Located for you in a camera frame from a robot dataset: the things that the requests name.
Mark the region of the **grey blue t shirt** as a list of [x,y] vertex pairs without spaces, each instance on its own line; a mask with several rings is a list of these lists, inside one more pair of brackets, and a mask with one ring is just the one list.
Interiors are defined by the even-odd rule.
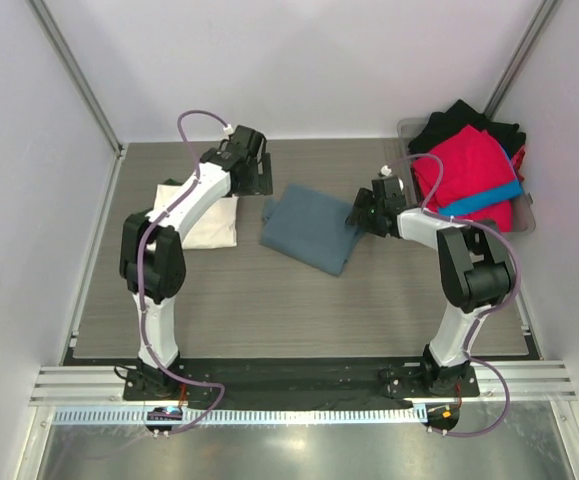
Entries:
[[352,205],[291,184],[262,212],[260,244],[329,275],[340,276],[363,232],[346,223]]

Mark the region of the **white t shirt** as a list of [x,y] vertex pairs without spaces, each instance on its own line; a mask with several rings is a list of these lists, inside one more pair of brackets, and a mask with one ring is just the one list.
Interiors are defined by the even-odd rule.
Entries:
[[[186,192],[188,185],[159,184],[153,203],[151,219],[155,219],[161,211],[170,206],[182,193]],[[207,188],[198,184],[183,202],[178,204],[173,213],[163,219],[160,227],[178,227],[182,214],[187,213],[191,206],[198,211],[197,201],[206,193]],[[183,225],[186,236],[182,241],[184,250],[191,249],[218,249],[235,247],[237,245],[236,218],[238,197],[220,197],[209,206],[202,216],[188,229],[189,219]]]

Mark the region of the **dark green t shirt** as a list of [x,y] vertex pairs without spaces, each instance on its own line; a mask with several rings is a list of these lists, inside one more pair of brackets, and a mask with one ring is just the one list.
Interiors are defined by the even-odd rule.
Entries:
[[179,187],[179,186],[182,185],[182,183],[180,183],[180,182],[178,182],[178,181],[176,181],[176,180],[173,180],[173,179],[167,179],[167,180],[165,180],[164,182],[162,182],[162,185]]

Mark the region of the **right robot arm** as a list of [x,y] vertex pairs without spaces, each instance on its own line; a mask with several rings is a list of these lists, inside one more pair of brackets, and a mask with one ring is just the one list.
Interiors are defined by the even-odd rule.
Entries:
[[415,389],[432,396],[455,394],[467,378],[471,346],[482,323],[517,293],[519,273],[509,242],[492,220],[455,219],[409,205],[396,176],[359,189],[346,223],[437,253],[447,306],[412,380]]

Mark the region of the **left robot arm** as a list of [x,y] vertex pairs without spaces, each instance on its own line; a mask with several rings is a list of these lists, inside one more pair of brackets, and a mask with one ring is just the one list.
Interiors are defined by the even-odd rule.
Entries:
[[266,137],[238,126],[200,157],[162,206],[125,219],[119,273],[132,293],[140,335],[137,366],[125,377],[126,400],[171,399],[181,389],[174,310],[187,273],[183,240],[192,227],[220,199],[272,192]]

